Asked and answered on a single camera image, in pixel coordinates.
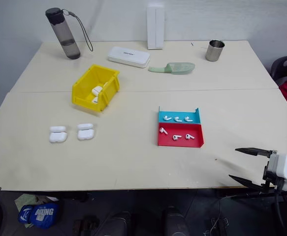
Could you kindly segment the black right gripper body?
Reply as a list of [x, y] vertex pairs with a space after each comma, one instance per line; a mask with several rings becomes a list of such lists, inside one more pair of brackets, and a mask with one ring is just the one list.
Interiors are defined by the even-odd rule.
[[279, 155], [277, 154], [276, 150], [270, 151], [269, 154], [269, 161], [267, 162], [267, 165], [264, 168], [263, 173], [263, 180], [265, 180], [265, 184], [263, 185], [266, 190], [269, 190], [271, 186], [274, 186], [276, 188], [277, 186], [277, 165], [278, 165]]

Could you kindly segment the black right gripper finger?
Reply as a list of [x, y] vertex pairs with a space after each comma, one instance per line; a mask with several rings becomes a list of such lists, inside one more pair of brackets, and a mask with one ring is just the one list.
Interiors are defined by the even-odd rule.
[[266, 157], [270, 157], [270, 155], [273, 153], [272, 150], [264, 150], [264, 149], [259, 149], [255, 147], [236, 148], [235, 151], [245, 153], [248, 155], [253, 155], [253, 156], [262, 155]]
[[259, 191], [262, 193], [268, 193], [269, 192], [269, 182], [268, 181], [266, 181], [265, 184], [257, 185], [248, 179], [244, 179], [244, 178], [233, 176], [233, 175], [228, 175], [228, 176], [231, 177], [233, 180], [237, 181], [238, 183], [240, 183], [241, 185], [249, 188], [249, 189], [253, 189], [253, 190], [256, 190], [256, 191]]

